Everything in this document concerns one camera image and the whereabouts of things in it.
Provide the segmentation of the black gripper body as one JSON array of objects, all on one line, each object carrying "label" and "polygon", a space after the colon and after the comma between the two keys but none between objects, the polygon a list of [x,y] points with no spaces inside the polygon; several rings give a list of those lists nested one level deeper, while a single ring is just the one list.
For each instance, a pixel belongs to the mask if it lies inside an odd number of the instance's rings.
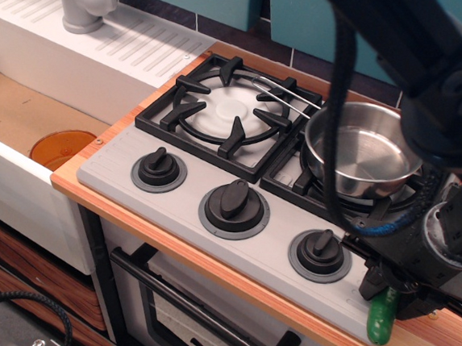
[{"label": "black gripper body", "polygon": [[440,176],[435,196],[420,218],[379,228],[373,220],[354,223],[356,233],[343,238],[346,247],[364,258],[368,269],[391,268],[391,288],[428,286],[447,297],[443,309],[462,318],[462,185]]}]

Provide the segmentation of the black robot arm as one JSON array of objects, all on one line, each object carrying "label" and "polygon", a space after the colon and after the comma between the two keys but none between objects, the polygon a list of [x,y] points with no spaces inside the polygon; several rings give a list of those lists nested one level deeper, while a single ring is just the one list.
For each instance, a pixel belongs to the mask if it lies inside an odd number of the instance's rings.
[{"label": "black robot arm", "polygon": [[[327,0],[335,15],[335,66],[323,108],[326,128],[323,197],[365,259],[366,300],[397,291],[400,320],[447,309],[462,318],[462,24],[437,0]],[[356,61],[356,38],[373,47],[402,90],[401,129],[427,165],[412,206],[391,223],[349,219],[335,175],[337,125]]]}]

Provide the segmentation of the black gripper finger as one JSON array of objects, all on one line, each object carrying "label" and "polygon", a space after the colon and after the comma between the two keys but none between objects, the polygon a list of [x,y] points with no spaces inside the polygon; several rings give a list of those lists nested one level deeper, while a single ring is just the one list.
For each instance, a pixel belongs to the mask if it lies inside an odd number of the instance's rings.
[{"label": "black gripper finger", "polygon": [[443,309],[447,302],[445,294],[428,286],[399,289],[398,292],[400,298],[395,316],[400,321],[429,315],[432,311]]},{"label": "black gripper finger", "polygon": [[359,288],[362,298],[368,302],[388,289],[391,286],[391,273],[391,268],[382,263],[369,266]]}]

